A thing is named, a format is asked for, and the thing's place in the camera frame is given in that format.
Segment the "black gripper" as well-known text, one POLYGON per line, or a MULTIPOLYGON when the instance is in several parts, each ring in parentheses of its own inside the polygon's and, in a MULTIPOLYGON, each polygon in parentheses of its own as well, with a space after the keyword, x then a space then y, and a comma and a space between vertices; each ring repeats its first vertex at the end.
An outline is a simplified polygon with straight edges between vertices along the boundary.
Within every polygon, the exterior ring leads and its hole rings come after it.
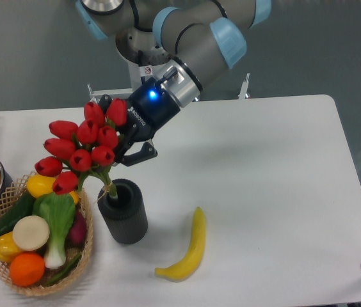
MULTIPOLYGON (((99 99, 104 114, 112 101, 113 98, 107 94, 99 99)), ((116 99, 116 127, 124 135, 116 149, 128 150, 136 142, 146 142, 138 152, 121 157, 116 155, 113 166, 122 164, 129 167, 157 157, 157 150, 149 139, 179 111, 176 101, 156 79, 148 79, 129 98, 116 99)))

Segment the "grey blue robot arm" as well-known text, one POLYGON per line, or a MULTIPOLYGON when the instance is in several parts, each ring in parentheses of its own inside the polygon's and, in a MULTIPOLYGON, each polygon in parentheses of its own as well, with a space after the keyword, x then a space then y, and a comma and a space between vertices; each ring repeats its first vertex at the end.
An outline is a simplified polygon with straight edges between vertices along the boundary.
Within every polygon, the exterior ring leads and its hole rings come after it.
POLYGON ((271 2, 77 1, 76 9, 127 62, 132 90, 115 161, 131 166, 155 157, 154 134, 246 54, 242 31, 266 20, 271 2))

